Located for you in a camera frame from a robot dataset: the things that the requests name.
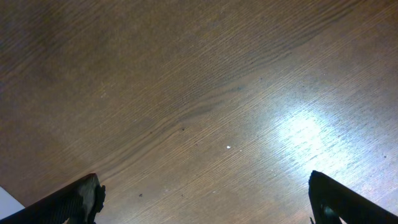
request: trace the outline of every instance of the wooden table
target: wooden table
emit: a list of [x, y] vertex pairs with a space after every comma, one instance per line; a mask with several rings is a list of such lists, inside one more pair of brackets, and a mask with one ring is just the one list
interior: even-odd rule
[[398, 1], [0, 3], [0, 185], [96, 172], [97, 223], [309, 223], [319, 170], [398, 213]]

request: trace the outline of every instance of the wood grain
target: wood grain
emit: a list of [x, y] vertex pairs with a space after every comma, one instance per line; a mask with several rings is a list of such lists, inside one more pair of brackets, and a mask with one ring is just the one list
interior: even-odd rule
[[316, 169], [396, 214], [397, 12], [1, 1], [0, 185], [28, 206], [96, 172], [97, 223], [309, 223]]

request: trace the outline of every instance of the wooden surface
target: wooden surface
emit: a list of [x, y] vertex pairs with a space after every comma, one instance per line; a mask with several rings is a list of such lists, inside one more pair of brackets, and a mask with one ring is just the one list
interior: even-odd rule
[[316, 169], [398, 213], [397, 1], [3, 0], [0, 17], [0, 185], [25, 206], [96, 172], [97, 223], [309, 223]]

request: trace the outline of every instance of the white object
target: white object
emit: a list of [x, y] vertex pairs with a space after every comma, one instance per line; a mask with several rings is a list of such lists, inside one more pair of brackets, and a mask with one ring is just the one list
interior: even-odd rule
[[21, 203], [0, 187], [0, 220], [24, 208], [25, 207], [21, 205]]

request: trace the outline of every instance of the black plastic object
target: black plastic object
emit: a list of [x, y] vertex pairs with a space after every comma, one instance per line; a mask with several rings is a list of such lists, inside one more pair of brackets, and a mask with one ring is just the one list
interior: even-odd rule
[[327, 175], [313, 171], [310, 196], [316, 224], [398, 223], [398, 217]]
[[94, 224], [95, 215], [103, 208], [105, 186], [96, 174], [87, 176], [54, 192], [33, 205], [0, 220], [0, 224], [59, 223]]

